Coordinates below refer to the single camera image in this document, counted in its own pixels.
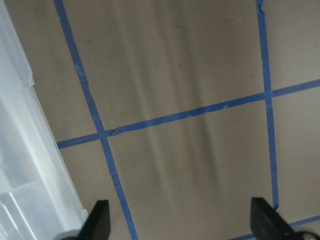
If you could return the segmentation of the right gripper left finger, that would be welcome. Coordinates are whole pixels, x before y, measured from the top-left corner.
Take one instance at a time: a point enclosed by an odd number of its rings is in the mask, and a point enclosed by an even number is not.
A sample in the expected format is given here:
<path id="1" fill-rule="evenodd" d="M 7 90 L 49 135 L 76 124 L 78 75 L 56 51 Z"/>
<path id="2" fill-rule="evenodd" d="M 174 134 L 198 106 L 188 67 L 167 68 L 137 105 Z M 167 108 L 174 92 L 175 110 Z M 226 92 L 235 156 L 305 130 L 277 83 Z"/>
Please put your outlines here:
<path id="1" fill-rule="evenodd" d="M 54 240 L 108 240 L 111 234 L 110 205 L 98 200 L 79 231 L 58 234 Z"/>

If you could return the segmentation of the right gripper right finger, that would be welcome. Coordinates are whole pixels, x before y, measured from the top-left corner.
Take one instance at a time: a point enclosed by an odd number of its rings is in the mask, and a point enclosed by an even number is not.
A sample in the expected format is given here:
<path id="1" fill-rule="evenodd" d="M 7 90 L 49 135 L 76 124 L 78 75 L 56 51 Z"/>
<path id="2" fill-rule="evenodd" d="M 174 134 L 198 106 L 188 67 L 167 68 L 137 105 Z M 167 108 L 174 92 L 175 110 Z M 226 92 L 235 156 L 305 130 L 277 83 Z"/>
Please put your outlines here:
<path id="1" fill-rule="evenodd" d="M 294 230 L 263 198 L 250 202 L 250 229 L 257 240 L 318 240 L 320 235 L 308 230 Z"/>

